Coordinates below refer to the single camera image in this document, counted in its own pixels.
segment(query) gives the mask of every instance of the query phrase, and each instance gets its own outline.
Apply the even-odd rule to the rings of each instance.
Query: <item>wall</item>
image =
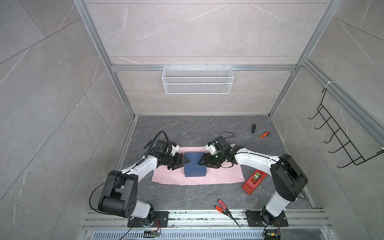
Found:
[[[112,64],[136,65],[296,64],[327,4],[326,0],[86,2]],[[289,75],[279,74],[274,85],[268,77],[257,78],[275,72],[234,74],[235,86],[228,95],[166,95],[159,73],[125,72],[119,79],[136,114],[249,115],[267,114],[280,82]],[[144,79],[142,84],[151,87],[132,79]],[[251,89],[244,88],[246,81]]]
[[[320,38],[310,60],[336,81],[367,112],[383,123],[382,1],[345,0]],[[384,239],[384,155],[355,166],[324,120],[316,114],[323,86],[303,69],[273,118],[289,152],[307,173],[308,191],[326,210],[340,239]],[[372,136],[329,93],[324,106],[367,159],[381,150]],[[337,134],[343,143],[346,138]],[[352,158],[358,156],[346,145]]]
[[[130,119],[72,1],[0,9],[0,238],[73,239]]]
[[[138,115],[267,115],[289,71],[235,71],[229,94],[165,94],[161,71],[118,72]]]
[[[384,1],[344,0],[310,59],[384,124]]]

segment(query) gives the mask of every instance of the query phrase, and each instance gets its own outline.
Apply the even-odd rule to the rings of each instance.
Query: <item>red tool box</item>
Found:
[[[244,189],[244,191],[246,191],[249,195],[251,195],[266,176],[267,174],[265,172],[256,170],[241,186],[241,188]]]

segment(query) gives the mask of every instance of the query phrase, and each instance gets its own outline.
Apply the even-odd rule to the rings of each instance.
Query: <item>white wire basket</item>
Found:
[[[230,93],[233,71],[225,66],[165,67],[166,94]]]

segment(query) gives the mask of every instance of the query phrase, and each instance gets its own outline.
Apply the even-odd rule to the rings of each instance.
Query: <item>zip tie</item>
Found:
[[[324,88],[327,88],[328,84],[330,84],[330,83],[335,83],[335,82],[333,82],[333,81],[328,81],[327,85],[325,85]]]

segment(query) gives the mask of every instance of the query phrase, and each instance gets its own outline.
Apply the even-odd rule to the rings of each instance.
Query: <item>vent grille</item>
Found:
[[[125,230],[95,230],[92,240],[119,240]],[[193,240],[193,239],[263,239],[262,230],[162,230],[161,236],[151,237],[144,230],[129,232],[123,239],[134,240]]]

